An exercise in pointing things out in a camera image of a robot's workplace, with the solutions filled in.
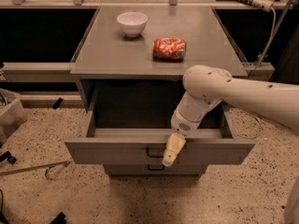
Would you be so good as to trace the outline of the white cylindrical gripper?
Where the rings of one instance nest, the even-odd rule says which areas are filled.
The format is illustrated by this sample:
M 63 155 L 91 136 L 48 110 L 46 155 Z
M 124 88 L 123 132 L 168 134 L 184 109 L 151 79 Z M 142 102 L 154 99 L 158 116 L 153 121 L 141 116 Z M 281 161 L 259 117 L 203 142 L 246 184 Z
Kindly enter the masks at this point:
M 217 107 L 221 100 L 196 98 L 185 92 L 171 118 L 172 133 L 166 143 L 163 165 L 170 167 L 186 143 L 185 136 L 194 133 L 205 115 Z

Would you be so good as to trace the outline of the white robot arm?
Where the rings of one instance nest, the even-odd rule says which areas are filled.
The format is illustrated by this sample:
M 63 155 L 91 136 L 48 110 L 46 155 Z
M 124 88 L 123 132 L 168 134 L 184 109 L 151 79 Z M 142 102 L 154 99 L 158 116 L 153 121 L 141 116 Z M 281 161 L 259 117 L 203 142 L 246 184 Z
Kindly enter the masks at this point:
M 174 133 L 167 141 L 164 164 L 172 164 L 204 116 L 226 103 L 264 119 L 292 135 L 299 129 L 299 88 L 296 85 L 234 78 L 223 69 L 205 65 L 189 68 L 183 94 L 171 118 Z

